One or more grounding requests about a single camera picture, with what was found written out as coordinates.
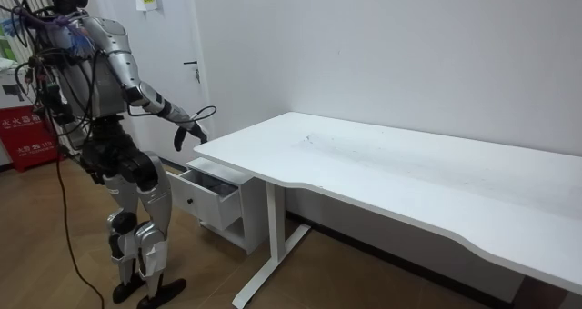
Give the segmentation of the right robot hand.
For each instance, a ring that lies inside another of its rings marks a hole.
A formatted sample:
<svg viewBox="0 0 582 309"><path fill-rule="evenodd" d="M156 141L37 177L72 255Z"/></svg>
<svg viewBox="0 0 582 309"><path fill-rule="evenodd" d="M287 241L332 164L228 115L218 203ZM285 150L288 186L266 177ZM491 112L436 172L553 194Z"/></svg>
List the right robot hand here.
<svg viewBox="0 0 582 309"><path fill-rule="evenodd" d="M187 135L194 136L200 141L201 144L208 142L207 130L198 122L194 122L194 125L188 130L186 130L184 127L179 127L176 130L174 137L174 148L177 152L182 150Z"/></svg>

